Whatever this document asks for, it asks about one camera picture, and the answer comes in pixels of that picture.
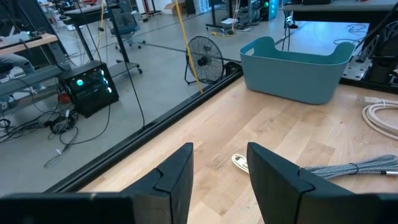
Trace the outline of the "black floor fan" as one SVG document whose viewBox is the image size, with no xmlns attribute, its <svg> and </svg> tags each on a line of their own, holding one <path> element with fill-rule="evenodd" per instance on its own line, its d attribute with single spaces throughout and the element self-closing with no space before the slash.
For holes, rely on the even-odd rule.
<svg viewBox="0 0 398 224">
<path fill-rule="evenodd" d="M 188 47 L 191 55 L 185 53 L 185 82 L 188 85 L 195 83 L 195 80 L 187 80 L 188 70 L 195 76 L 193 69 L 199 82 L 207 85 L 219 82 L 224 76 L 224 60 L 218 46 L 211 39 L 199 35 L 189 41 Z"/>
</svg>

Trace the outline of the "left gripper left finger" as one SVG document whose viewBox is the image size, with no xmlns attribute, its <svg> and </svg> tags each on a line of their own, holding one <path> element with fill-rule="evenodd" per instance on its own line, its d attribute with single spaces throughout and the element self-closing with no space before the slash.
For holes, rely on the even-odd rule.
<svg viewBox="0 0 398 224">
<path fill-rule="evenodd" d="M 122 190 L 131 196 L 130 224 L 187 224 L 193 189 L 193 143 L 186 142 Z"/>
</svg>

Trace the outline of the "black computer tower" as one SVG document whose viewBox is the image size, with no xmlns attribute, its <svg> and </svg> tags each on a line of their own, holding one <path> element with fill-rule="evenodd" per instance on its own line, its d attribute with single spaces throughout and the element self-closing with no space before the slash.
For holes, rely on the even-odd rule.
<svg viewBox="0 0 398 224">
<path fill-rule="evenodd" d="M 119 100 L 107 65 L 97 60 L 58 76 L 77 112 L 89 118 Z"/>
</svg>

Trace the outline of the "wooden top desk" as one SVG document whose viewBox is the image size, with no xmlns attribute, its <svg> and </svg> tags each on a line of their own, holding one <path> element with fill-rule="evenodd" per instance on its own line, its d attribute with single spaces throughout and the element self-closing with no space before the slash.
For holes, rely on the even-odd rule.
<svg viewBox="0 0 398 224">
<path fill-rule="evenodd" d="M 41 34 L 38 38 L 33 38 L 32 40 L 19 40 L 16 43 L 9 44 L 5 42 L 0 42 L 0 55 L 13 54 L 23 50 L 32 49 L 35 47 L 40 47 L 42 45 L 48 45 L 58 42 L 58 37 L 53 34 Z"/>
</svg>

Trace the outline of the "grey office chair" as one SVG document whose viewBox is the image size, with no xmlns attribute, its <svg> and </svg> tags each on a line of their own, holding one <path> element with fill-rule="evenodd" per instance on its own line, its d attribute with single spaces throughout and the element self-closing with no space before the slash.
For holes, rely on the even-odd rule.
<svg viewBox="0 0 398 224">
<path fill-rule="evenodd" d="M 133 39 L 133 35 L 140 29 L 140 27 L 134 16 L 137 11 L 133 11 L 131 0 L 109 0 L 108 2 L 116 5 L 116 7 L 111 8 L 111 11 L 116 20 L 122 43 L 127 42 L 130 47 L 136 44 L 137 48 L 141 49 L 141 44 L 146 44 L 146 41 L 135 41 Z"/>
</svg>

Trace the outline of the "dark table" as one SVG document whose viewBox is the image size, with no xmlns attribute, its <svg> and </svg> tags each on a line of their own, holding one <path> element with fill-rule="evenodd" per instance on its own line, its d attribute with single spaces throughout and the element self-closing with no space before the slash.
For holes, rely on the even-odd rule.
<svg viewBox="0 0 398 224">
<path fill-rule="evenodd" d="M 281 11 L 293 12 L 295 21 L 359 22 L 381 21 L 398 3 L 398 0 L 334 0 L 330 4 L 291 4 Z"/>
</svg>

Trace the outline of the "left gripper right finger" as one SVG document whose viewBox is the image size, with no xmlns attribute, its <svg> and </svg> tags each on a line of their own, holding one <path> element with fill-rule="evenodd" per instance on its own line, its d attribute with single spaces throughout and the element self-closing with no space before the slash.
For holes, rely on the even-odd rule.
<svg viewBox="0 0 398 224">
<path fill-rule="evenodd" d="M 251 186 L 266 224 L 328 224 L 322 205 L 353 193 L 290 162 L 256 142 L 247 145 Z"/>
</svg>

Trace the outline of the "person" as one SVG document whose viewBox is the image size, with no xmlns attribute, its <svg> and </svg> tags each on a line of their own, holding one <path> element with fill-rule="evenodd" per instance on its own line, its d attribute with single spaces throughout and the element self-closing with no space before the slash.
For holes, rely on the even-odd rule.
<svg viewBox="0 0 398 224">
<path fill-rule="evenodd" d="M 0 71 L 0 80 L 6 78 L 7 75 L 10 73 L 10 71 L 14 67 L 21 68 L 24 71 L 24 73 L 26 74 L 26 76 L 31 75 L 35 72 L 35 68 L 33 67 L 33 65 L 30 63 L 30 61 L 28 59 L 26 59 L 25 57 L 22 57 L 20 55 L 16 55 L 16 54 L 0 55 L 0 67 L 6 66 L 6 65 L 7 66 L 9 65 L 9 68 L 11 68 L 11 69 L 9 69 L 6 72 Z M 41 83 L 32 85 L 31 88 L 33 90 L 35 90 L 36 92 L 46 89 L 46 87 L 44 87 Z M 12 98 L 12 95 L 0 96 L 0 103 L 9 102 L 10 98 Z"/>
</svg>

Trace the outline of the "teal plastic bin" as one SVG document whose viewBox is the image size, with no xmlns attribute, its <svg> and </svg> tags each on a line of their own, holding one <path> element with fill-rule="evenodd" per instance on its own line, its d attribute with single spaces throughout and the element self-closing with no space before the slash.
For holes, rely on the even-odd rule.
<svg viewBox="0 0 398 224">
<path fill-rule="evenodd" d="M 353 52 L 349 42 L 330 55 L 281 51 L 272 37 L 257 38 L 239 50 L 248 89 L 312 105 L 333 98 Z"/>
</svg>

